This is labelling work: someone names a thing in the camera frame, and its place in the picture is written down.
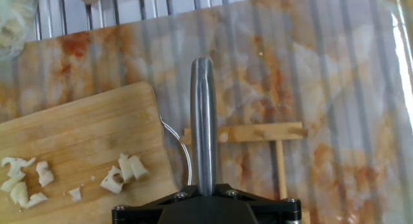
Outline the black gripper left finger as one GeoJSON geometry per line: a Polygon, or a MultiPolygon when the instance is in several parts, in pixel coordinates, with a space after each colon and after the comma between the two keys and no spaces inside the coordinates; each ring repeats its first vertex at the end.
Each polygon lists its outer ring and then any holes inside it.
{"type": "Polygon", "coordinates": [[[157,223],[169,206],[199,196],[196,185],[187,185],[178,192],[138,207],[117,205],[112,209],[112,224],[157,223]]]}

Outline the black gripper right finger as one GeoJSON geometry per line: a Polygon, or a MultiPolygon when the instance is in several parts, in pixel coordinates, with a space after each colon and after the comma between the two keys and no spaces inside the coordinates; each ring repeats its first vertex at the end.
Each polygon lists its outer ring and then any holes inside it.
{"type": "Polygon", "coordinates": [[[273,200],[218,184],[212,195],[212,216],[224,223],[301,223],[302,205],[297,198],[273,200]]]}

